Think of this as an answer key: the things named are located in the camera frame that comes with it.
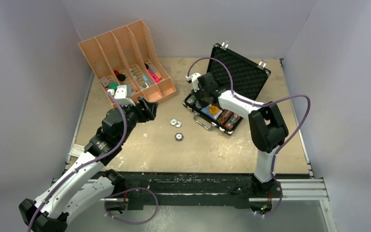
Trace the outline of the yellow big blind button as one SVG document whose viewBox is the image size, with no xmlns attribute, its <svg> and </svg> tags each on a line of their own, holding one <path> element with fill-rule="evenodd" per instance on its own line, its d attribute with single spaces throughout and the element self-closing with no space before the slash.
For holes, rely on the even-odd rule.
<svg viewBox="0 0 371 232">
<path fill-rule="evenodd" d="M 214 105 L 211 105 L 209 108 L 208 108 L 208 111 L 211 115 L 216 115 L 218 112 L 219 112 L 219 108 L 214 106 Z"/>
</svg>

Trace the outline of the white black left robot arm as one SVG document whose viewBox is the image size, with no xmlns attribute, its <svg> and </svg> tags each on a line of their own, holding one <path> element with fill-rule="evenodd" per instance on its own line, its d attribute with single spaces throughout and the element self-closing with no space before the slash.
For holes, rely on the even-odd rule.
<svg viewBox="0 0 371 232">
<path fill-rule="evenodd" d="M 91 186 L 84 184 L 104 168 L 121 151 L 137 123 L 155 120 L 157 102 L 139 97 L 112 97 L 116 108 L 109 110 L 75 163 L 40 196 L 24 199 L 19 205 L 29 232 L 63 232 L 69 223 L 92 204 L 104 197 L 127 196 L 142 187 L 129 187 L 125 178 L 114 170 L 105 171 Z"/>
</svg>

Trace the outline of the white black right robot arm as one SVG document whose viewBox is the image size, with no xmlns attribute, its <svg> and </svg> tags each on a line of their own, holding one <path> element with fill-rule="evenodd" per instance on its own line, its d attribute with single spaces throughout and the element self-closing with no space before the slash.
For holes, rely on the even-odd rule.
<svg viewBox="0 0 371 232">
<path fill-rule="evenodd" d="M 275 175 L 276 150 L 288 136 L 288 128 L 277 105 L 266 105 L 221 87 L 211 73 L 194 73 L 188 78 L 202 107 L 216 106 L 248 120 L 251 138 L 258 149 L 252 191 L 263 197 L 271 190 L 269 181 Z"/>
</svg>

